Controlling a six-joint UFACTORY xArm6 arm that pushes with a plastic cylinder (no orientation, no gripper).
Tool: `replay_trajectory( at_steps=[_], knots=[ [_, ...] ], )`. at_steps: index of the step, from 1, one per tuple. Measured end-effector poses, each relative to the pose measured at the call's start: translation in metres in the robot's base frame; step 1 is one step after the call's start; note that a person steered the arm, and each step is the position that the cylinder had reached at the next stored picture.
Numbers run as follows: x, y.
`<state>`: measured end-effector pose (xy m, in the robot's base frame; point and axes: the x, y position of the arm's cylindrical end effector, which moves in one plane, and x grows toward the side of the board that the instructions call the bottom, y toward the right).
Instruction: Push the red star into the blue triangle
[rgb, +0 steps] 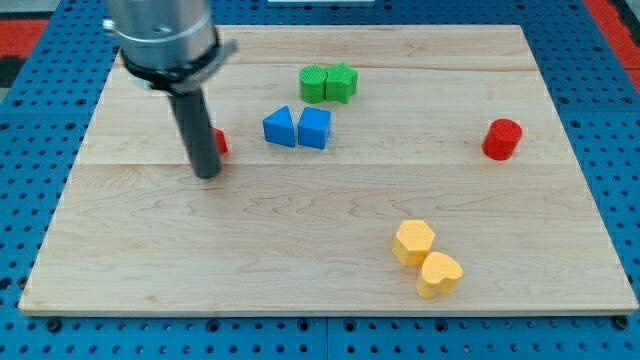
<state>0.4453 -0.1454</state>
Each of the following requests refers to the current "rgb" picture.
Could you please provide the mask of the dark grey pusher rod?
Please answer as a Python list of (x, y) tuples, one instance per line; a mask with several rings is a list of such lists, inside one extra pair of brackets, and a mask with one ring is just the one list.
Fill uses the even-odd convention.
[(170, 95), (169, 102), (193, 173), (200, 179), (216, 177), (222, 163), (202, 90)]

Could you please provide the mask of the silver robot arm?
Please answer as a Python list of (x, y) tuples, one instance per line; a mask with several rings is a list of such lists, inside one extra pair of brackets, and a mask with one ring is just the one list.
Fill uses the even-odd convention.
[(238, 50), (223, 41), (207, 0), (106, 0), (106, 33), (128, 72), (170, 102), (194, 174), (217, 176), (222, 162), (202, 85)]

